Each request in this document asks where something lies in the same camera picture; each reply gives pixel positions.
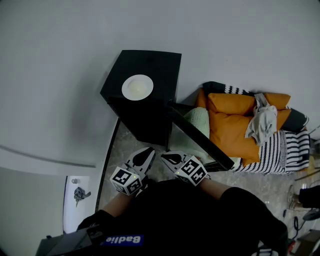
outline orange pillow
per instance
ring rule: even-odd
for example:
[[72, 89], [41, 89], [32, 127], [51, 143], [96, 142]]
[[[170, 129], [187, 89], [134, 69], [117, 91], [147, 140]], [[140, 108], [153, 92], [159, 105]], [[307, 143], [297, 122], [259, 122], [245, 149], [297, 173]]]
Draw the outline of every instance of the orange pillow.
[[201, 108], [207, 108], [207, 97], [205, 95], [205, 91], [203, 88], [200, 88], [199, 92], [198, 92], [198, 96], [196, 97], [196, 101], [195, 101], [195, 105], [196, 108], [197, 107], [201, 107]]
[[247, 116], [253, 112], [256, 104], [255, 97], [247, 95], [210, 93], [208, 95], [207, 108], [227, 115]]
[[259, 146], [253, 137], [245, 138], [252, 116], [227, 115], [209, 110], [210, 141], [228, 157], [260, 162]]
[[284, 110], [291, 96], [281, 93], [265, 93], [266, 100], [270, 105], [275, 106], [277, 110]]

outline floor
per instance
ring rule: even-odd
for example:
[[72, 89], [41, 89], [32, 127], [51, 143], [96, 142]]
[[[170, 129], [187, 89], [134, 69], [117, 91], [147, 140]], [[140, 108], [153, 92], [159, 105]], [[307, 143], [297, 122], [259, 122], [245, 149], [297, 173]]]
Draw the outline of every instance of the floor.
[[[160, 160], [160, 155], [165, 152], [164, 147], [137, 141], [131, 132], [126, 128], [126, 126], [122, 122], [120, 123], [106, 169], [100, 196], [99, 209], [107, 204], [118, 193], [109, 181], [115, 168], [120, 166], [121, 163], [123, 163], [132, 152], [151, 146], [155, 148], [156, 157], [151, 170], [148, 172], [148, 176], [156, 181], [165, 181], [170, 179], [172, 177], [172, 173], [163, 166], [162, 161]], [[256, 195], [260, 200], [265, 202], [269, 210], [276, 218], [283, 221], [287, 225], [289, 238], [295, 236], [296, 231], [294, 230], [294, 216], [298, 216], [299, 225], [301, 225], [303, 222], [302, 216], [307, 211], [292, 211], [287, 209], [285, 218], [283, 217], [283, 213], [288, 206], [287, 192], [290, 185], [294, 184], [294, 190], [298, 193], [304, 184], [302, 181], [294, 182], [294, 179], [297, 178], [297, 174], [287, 176], [222, 171], [212, 172], [210, 175], [215, 181], [227, 184], [229, 186], [245, 189]], [[320, 220], [307, 221], [299, 231], [298, 236], [307, 232], [309, 229], [320, 230]]]

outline black and white striped blanket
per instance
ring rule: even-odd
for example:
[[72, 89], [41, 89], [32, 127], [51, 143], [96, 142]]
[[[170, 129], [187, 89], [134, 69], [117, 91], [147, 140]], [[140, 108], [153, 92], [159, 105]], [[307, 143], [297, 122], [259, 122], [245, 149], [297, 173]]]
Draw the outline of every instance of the black and white striped blanket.
[[287, 172], [295, 172], [309, 167], [310, 137], [306, 130], [295, 134], [285, 131]]
[[250, 91], [246, 91], [244, 89], [241, 89], [232, 85], [225, 85], [224, 93], [225, 94], [241, 94], [241, 95], [247, 95], [247, 96], [253, 96], [253, 97], [255, 96], [255, 94]]
[[308, 131], [295, 134], [280, 130], [272, 135], [259, 150], [260, 162], [239, 166], [232, 170], [237, 172], [289, 175], [309, 166], [310, 138]]

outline white wall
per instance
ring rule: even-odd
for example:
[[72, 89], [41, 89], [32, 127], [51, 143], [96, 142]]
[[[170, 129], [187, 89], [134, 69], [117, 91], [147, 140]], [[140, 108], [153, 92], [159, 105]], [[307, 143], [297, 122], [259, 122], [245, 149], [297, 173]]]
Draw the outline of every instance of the white wall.
[[[117, 52], [105, 48], [92, 4], [0, 2], [0, 146], [101, 167], [117, 118], [100, 87]], [[9, 153], [0, 148], [1, 167], [62, 175], [95, 171], [72, 172], [70, 165]]]
[[40, 240], [63, 233], [65, 176], [0, 169], [0, 248], [34, 256]]

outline black side table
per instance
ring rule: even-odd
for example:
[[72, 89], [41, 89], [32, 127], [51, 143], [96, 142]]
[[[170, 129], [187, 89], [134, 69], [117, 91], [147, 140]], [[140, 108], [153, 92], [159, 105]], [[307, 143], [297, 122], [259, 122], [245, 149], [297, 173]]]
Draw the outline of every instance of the black side table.
[[[137, 140], [166, 147], [172, 122], [164, 109], [176, 101], [180, 53], [123, 50], [100, 94]], [[125, 98], [122, 85], [129, 77], [145, 75], [153, 81], [152, 93], [138, 101]]]

